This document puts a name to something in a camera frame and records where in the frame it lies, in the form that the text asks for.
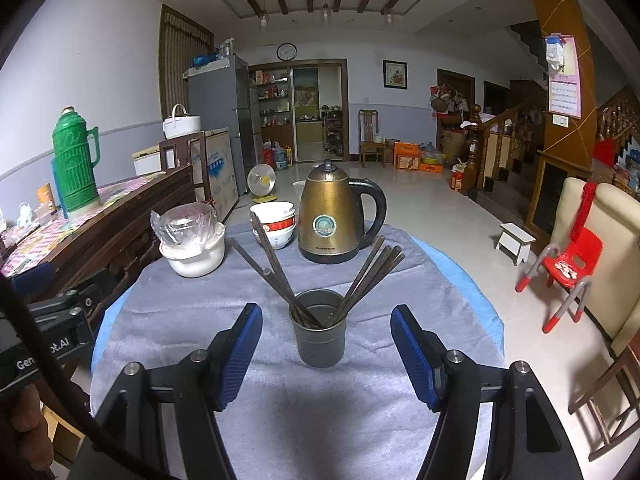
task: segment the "gray refrigerator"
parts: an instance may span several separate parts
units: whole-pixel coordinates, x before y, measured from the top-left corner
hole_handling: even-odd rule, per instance
[[[228,128],[238,195],[243,195],[249,170],[264,161],[257,91],[249,65],[238,56],[214,66],[188,78],[189,112],[200,116],[203,130]]]

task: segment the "black cable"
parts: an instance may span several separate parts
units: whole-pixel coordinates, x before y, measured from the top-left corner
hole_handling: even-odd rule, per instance
[[[146,480],[179,480],[174,476],[163,473],[137,459],[126,450],[119,447],[104,432],[94,418],[87,413],[82,402],[76,397],[68,384],[68,379],[62,373],[58,362],[50,354],[49,346],[45,343],[33,316],[28,311],[9,280],[0,275],[0,310],[13,325],[15,332],[22,339],[35,359],[40,372],[49,383],[51,390],[65,408],[80,425],[80,430],[97,447],[117,462],[123,468]]]

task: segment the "framed picture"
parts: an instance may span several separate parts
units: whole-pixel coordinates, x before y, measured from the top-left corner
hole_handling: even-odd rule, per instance
[[[406,90],[406,63],[402,61],[382,60],[385,87]]]

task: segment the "red cloth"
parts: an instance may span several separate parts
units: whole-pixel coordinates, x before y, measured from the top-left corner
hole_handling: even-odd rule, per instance
[[[616,143],[609,137],[608,139],[598,140],[593,146],[593,158],[596,158],[610,168],[616,161]]]
[[[574,226],[569,233],[569,240],[575,242],[580,236],[580,232],[584,227],[589,211],[591,211],[591,204],[596,197],[596,187],[598,184],[595,182],[587,182],[582,188],[582,197],[580,199],[580,207],[578,208],[578,214],[575,216]]]

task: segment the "human hand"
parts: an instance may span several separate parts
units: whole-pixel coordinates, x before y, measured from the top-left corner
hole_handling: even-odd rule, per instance
[[[12,407],[11,424],[20,433],[20,456],[36,471],[48,469],[53,462],[53,444],[47,433],[47,421],[40,412],[40,396],[33,384],[25,387]]]

